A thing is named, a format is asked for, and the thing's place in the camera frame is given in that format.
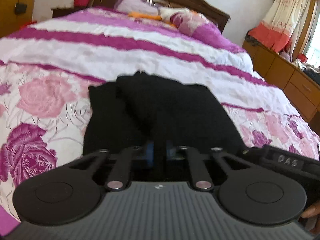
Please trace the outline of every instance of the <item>wooden wardrobe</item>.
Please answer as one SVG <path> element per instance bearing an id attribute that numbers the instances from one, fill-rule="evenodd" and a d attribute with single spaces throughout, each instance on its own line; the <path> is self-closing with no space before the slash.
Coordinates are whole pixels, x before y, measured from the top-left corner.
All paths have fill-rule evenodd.
<path id="1" fill-rule="evenodd" d="M 17 3 L 27 5 L 22 14 L 15 14 Z M 19 29 L 32 20 L 34 0 L 0 0 L 0 38 Z"/>

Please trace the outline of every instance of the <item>striped bedding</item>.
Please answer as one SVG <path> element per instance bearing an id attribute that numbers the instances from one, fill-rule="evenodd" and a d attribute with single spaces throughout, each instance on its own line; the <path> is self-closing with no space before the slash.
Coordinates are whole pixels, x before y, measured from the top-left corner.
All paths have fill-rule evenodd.
<path id="1" fill-rule="evenodd" d="M 138 70 L 207 86 L 247 146 L 319 159 L 318 135 L 280 89 L 253 72 L 247 53 L 216 49 L 165 23 L 90 8 L 0 40 L 0 217 L 18 220 L 12 193 L 23 180 L 81 156 L 88 86 Z M 0 222 L 0 234 L 17 222 L 9 224 Z"/>

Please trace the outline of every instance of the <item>wooden window frame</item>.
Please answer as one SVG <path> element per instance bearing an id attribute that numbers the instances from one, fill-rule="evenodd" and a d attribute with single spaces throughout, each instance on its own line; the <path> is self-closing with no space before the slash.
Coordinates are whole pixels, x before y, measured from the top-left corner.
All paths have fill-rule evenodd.
<path id="1" fill-rule="evenodd" d="M 311 32 L 311 28 L 312 28 L 312 24 L 313 21 L 315 20 L 315 16 L 316 16 L 316 7 L 317 7 L 317 3 L 318 0 L 310 0 L 310 5 L 309 5 L 309 9 L 308 9 L 308 13 L 307 13 L 307 17 L 306 17 L 306 21 L 304 23 L 302 32 L 300 34 L 300 37 L 298 39 L 297 45 L 293 50 L 292 53 L 292 58 L 295 60 L 297 58 L 297 56 L 303 52 L 310 32 Z"/>

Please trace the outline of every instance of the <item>black circular disc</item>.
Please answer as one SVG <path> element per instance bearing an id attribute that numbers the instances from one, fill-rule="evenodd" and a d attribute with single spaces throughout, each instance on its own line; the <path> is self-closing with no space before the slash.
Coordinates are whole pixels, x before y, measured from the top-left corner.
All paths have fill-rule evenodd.
<path id="1" fill-rule="evenodd" d="M 52 170 L 20 184 L 13 205 L 23 220 L 40 225 L 61 225 L 90 213 L 100 200 L 99 186 L 86 171 Z"/>
<path id="2" fill-rule="evenodd" d="M 265 226 L 297 218 L 307 200 L 298 182 L 261 168 L 231 172 L 218 197 L 232 215 Z"/>

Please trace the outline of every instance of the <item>white stripe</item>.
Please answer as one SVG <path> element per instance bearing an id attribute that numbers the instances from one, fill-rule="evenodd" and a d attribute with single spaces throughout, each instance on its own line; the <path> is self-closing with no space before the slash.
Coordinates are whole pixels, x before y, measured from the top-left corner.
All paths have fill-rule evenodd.
<path id="1" fill-rule="evenodd" d="M 200 55 L 206 61 L 217 65 L 231 65 L 243 71 L 252 73 L 252 61 L 247 53 L 231 53 L 225 49 L 215 49 L 199 41 L 185 40 L 180 37 L 169 37 L 158 32 L 131 30 L 127 27 L 101 25 L 83 22 L 71 22 L 62 19 L 53 19 L 32 25 L 37 30 L 104 34 L 111 37 L 133 38 L 136 41 L 148 41 L 177 52 Z"/>
<path id="2" fill-rule="evenodd" d="M 187 62 L 144 50 L 116 50 L 107 46 L 44 40 L 3 38 L 0 59 L 7 62 L 41 63 L 72 72 L 92 75 L 106 81 L 121 74 L 143 70 L 182 83 L 199 83 L 211 90 L 220 102 L 272 110 L 280 114 L 297 114 L 284 93 L 273 87 L 255 85 L 224 71 L 205 68 L 199 62 Z"/>

